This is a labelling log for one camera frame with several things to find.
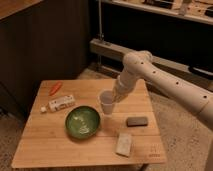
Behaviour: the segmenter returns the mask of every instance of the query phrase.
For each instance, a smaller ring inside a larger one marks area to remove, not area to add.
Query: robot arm
[[[213,93],[158,69],[151,61],[152,54],[148,51],[130,52],[124,56],[124,69],[114,85],[115,101],[127,96],[137,80],[143,78],[213,130]]]

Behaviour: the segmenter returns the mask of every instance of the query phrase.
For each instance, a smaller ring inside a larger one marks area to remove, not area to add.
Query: wooden table
[[[150,98],[143,80],[133,93],[116,104],[110,117],[104,116],[98,102],[103,89],[112,89],[113,79],[63,81],[62,88],[52,97],[50,88],[56,81],[43,81],[15,153],[13,168],[68,167],[97,165],[128,165],[166,162],[165,151],[155,120]],[[55,113],[41,114],[40,108],[49,100],[73,94],[76,105]],[[75,107],[88,105],[101,115],[99,131],[88,140],[77,141],[65,130],[65,118]],[[129,116],[147,116],[147,127],[127,128]],[[130,157],[115,154],[119,132],[131,133]]]

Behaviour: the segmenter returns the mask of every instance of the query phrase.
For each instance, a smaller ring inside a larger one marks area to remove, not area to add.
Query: white cup
[[[101,108],[106,115],[110,115],[113,112],[115,102],[112,90],[104,90],[99,95],[99,101]]]

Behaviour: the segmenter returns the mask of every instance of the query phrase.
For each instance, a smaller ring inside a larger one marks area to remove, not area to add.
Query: cabinet
[[[87,66],[88,8],[46,0],[0,21],[0,107],[26,118],[41,80],[73,79]]]

